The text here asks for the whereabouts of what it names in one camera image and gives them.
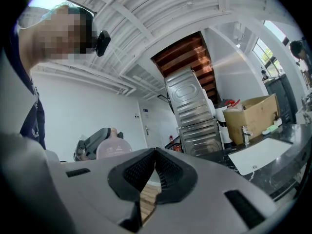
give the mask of person in background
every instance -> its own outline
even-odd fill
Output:
[[[51,9],[35,25],[20,28],[16,24],[12,28],[4,40],[5,54],[13,70],[37,98],[20,130],[22,136],[39,142],[45,149],[45,115],[31,69],[40,62],[92,52],[96,41],[91,13],[69,2]]]
[[[261,74],[262,74],[262,81],[265,81],[267,79],[269,79],[268,75],[267,75],[267,72],[265,70],[261,70]]]
[[[304,60],[310,76],[312,75],[312,53],[305,38],[300,41],[292,41],[290,43],[290,50],[294,57]]]

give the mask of wooden floor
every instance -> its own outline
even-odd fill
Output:
[[[140,194],[140,206],[142,223],[144,224],[149,217],[153,214],[155,209],[155,200],[157,194],[161,192],[160,187],[146,184],[143,191]]]

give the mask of black vent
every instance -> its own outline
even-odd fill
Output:
[[[174,186],[183,176],[183,169],[159,152],[156,155],[156,170],[162,191]]]
[[[81,169],[77,169],[77,170],[73,170],[73,171],[68,171],[66,172],[68,177],[75,177],[81,174],[86,174],[89,173],[90,170],[88,168],[81,168]]]
[[[264,217],[238,190],[228,191],[224,195],[250,229],[264,221]]]
[[[151,152],[143,159],[126,168],[123,178],[138,191],[142,191],[155,168],[155,153]]]
[[[156,148],[155,155],[155,169],[161,183],[161,193],[156,196],[156,204],[182,201],[197,183],[195,169],[160,148]]]

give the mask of wooden ceiling panel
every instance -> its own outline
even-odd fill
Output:
[[[152,57],[164,77],[191,67],[208,98],[218,103],[215,74],[201,34],[196,32],[168,46]]]

